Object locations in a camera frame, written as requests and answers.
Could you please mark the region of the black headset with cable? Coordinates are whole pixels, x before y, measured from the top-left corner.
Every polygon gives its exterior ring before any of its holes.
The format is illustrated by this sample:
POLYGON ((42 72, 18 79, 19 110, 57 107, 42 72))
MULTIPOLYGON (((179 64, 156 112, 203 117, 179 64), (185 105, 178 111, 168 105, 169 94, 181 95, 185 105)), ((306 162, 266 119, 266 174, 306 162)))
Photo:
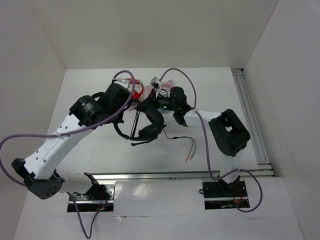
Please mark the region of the black headset with cable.
POLYGON ((139 146, 143 144, 149 144, 155 141, 161 133, 165 133, 165 120, 163 115, 158 111, 157 106, 149 99, 138 103, 136 107, 133 108, 136 111, 131 132, 129 135, 123 133, 119 128, 119 124, 114 124, 113 127, 117 134, 125 140, 131 141, 131 146, 139 146), (139 123, 140 114, 144 113, 150 124, 137 130, 139 123))

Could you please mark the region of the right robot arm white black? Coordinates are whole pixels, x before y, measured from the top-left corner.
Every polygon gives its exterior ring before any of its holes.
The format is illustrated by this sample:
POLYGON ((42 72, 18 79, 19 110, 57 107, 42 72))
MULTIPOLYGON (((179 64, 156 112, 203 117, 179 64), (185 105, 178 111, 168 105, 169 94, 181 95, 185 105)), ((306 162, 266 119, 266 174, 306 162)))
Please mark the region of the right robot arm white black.
POLYGON ((173 112, 178 125, 201 128, 204 137, 205 157, 208 173, 217 182, 223 196, 230 196, 239 186, 240 172, 233 158, 247 147, 251 136, 245 125, 232 109, 223 112, 209 112, 196 109, 187 103, 187 96, 181 87, 173 87, 167 96, 152 90, 148 95, 150 102, 158 109, 173 112), (228 157, 222 165, 219 175, 214 176, 211 168, 209 135, 211 132, 218 150, 228 157))

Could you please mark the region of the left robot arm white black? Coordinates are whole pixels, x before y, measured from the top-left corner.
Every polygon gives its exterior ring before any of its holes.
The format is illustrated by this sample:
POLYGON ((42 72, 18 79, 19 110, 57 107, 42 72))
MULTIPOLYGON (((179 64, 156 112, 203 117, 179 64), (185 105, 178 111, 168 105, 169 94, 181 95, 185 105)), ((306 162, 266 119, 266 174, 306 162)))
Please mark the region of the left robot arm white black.
POLYGON ((105 189, 90 173, 59 174, 56 170, 69 152, 97 127, 112 123, 131 104, 133 93, 118 83, 106 91, 80 97, 53 135, 26 158, 11 163, 26 188, 41 200, 58 192, 82 194, 86 199, 97 197, 105 189))

